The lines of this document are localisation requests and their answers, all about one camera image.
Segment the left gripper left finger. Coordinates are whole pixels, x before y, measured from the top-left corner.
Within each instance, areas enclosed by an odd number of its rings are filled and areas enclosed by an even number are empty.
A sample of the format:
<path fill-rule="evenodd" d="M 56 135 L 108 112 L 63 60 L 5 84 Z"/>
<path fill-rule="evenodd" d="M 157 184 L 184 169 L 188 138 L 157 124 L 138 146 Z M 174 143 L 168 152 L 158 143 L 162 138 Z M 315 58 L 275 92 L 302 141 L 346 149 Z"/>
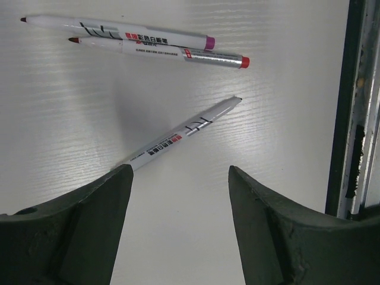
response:
<path fill-rule="evenodd" d="M 123 164 L 55 199 L 1 215 L 2 284 L 109 284 L 134 173 Z"/>

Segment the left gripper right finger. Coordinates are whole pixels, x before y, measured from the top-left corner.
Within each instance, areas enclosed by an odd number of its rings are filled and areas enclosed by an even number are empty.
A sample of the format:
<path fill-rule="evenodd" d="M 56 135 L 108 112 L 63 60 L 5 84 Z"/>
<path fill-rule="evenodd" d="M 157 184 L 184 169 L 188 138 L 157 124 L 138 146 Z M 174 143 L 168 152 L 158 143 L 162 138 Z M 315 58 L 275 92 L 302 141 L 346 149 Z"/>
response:
<path fill-rule="evenodd" d="M 228 183 L 246 284 L 379 283 L 379 207 L 344 220 L 300 205 L 236 166 Z"/>

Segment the green marker pen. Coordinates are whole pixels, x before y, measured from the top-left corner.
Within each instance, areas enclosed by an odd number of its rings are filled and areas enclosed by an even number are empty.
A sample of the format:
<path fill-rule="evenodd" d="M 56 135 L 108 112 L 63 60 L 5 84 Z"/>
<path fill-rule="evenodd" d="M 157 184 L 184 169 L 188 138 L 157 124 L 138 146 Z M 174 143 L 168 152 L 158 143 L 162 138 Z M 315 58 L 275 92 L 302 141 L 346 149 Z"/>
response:
<path fill-rule="evenodd" d="M 133 170 L 141 168 L 158 156 L 170 151 L 182 141 L 187 140 L 190 136 L 213 124 L 216 120 L 232 111 L 241 101 L 242 99 L 236 96 L 220 101 L 117 162 L 114 168 L 122 164 L 130 165 Z"/>

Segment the red marker pen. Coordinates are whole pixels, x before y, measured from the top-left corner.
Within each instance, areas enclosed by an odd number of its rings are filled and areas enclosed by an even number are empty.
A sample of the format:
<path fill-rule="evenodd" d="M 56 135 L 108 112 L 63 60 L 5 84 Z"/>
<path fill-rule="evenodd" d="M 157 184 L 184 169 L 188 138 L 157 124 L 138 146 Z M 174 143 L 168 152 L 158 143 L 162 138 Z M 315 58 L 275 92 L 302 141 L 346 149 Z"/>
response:
<path fill-rule="evenodd" d="M 242 55 L 217 53 L 177 46 L 149 45 L 140 41 L 135 42 L 132 40 L 116 40 L 101 37 L 71 37 L 68 40 L 79 45 L 127 55 L 172 59 L 182 62 L 217 65 L 237 69 L 247 68 L 250 64 L 250 59 Z"/>

